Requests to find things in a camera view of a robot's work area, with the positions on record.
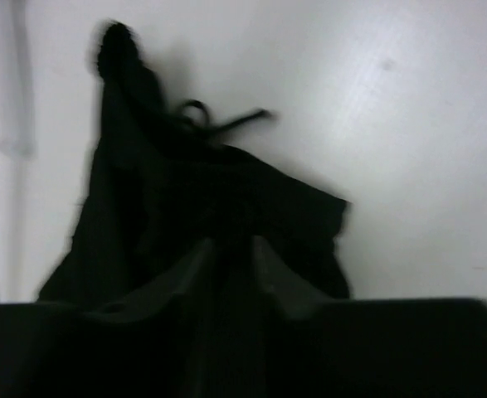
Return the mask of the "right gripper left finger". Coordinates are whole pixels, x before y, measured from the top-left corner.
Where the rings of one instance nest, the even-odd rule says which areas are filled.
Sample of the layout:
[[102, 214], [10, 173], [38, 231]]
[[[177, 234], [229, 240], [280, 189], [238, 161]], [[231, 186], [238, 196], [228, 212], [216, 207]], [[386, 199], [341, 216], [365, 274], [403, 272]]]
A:
[[168, 316], [176, 323], [207, 321], [212, 312], [214, 244], [198, 242], [168, 271], [124, 298], [82, 314], [95, 328], [132, 328]]

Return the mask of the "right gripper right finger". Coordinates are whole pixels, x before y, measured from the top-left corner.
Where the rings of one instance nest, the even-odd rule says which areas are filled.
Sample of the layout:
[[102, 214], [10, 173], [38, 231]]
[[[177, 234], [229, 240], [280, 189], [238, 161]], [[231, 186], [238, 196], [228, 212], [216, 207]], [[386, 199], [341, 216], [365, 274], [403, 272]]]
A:
[[252, 256], [263, 316], [287, 323], [335, 317], [342, 304], [297, 275], [272, 249], [269, 242], [255, 236]]

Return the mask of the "black trousers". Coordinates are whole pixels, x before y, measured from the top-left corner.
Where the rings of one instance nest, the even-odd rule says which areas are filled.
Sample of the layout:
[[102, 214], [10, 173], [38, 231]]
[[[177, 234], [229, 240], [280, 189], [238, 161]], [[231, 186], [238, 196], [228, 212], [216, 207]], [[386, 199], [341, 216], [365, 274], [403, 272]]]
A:
[[[32, 397], [282, 397], [329, 390], [319, 348], [263, 316], [252, 256], [265, 238], [301, 278], [349, 299], [334, 254], [345, 200], [225, 145], [221, 136], [268, 119], [258, 109], [214, 124], [197, 100], [170, 109], [130, 29], [109, 23], [95, 58], [100, 134], [71, 247], [43, 284], [43, 303], [72, 311], [27, 389]], [[168, 316], [95, 328], [98, 310], [169, 270], [194, 245], [214, 244], [207, 321]]]

